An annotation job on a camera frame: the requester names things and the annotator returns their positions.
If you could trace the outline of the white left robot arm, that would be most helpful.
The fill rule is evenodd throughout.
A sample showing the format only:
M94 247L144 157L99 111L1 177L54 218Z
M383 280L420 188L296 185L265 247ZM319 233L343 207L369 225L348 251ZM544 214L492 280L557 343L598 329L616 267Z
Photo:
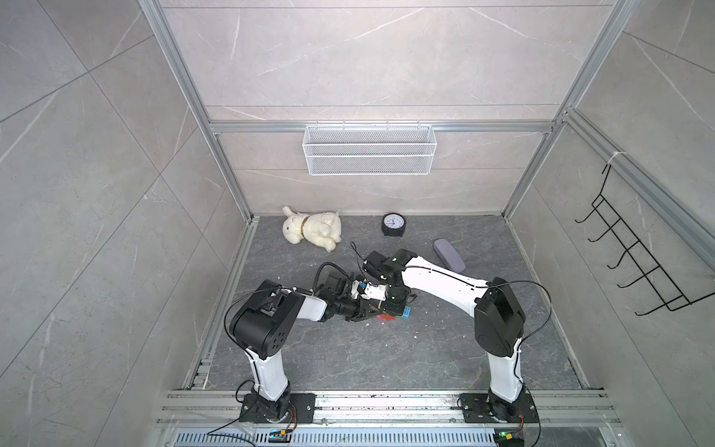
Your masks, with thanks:
M321 264L309 289L263 281L240 298L235 314L225 315L225 333L248 357L252 388L242 415L258 413L280 422L296 416L290 405L290 381L284 372L282 348L297 320L326 322L334 316L348 321L368 320L378 314L385 286L363 275L348 274L337 264Z

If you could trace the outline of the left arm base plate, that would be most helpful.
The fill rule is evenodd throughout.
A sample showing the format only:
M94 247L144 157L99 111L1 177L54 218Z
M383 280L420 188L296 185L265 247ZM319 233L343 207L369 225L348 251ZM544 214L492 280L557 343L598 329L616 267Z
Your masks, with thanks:
M251 393L243 399L239 422L268 423L287 422L291 417L298 424L310 424L314 420L317 395L313 393L290 393L272 402Z

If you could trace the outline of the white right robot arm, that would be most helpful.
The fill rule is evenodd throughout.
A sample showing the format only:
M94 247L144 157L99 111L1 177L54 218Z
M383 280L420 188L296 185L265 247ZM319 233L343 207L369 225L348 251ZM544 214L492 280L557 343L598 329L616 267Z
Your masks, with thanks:
M511 283L496 277L471 279L436 266L411 251L385 257L374 251L362 261L377 283L359 286L371 300L383 297L383 312L400 316L415 291L431 294L463 310L474 321L477 344L488 355L490 386L485 394L465 393L458 402L467 422L491 417L500 423L536 423L536 405L521 375L521 344L526 315Z

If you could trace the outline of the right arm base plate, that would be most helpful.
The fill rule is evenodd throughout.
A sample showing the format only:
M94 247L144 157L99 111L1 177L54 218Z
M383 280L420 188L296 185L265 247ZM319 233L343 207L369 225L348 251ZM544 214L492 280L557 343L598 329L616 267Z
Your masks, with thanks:
M515 402L507 402L489 392L462 393L457 405L466 423L497 422L503 424L538 423L539 415L532 395L525 390Z

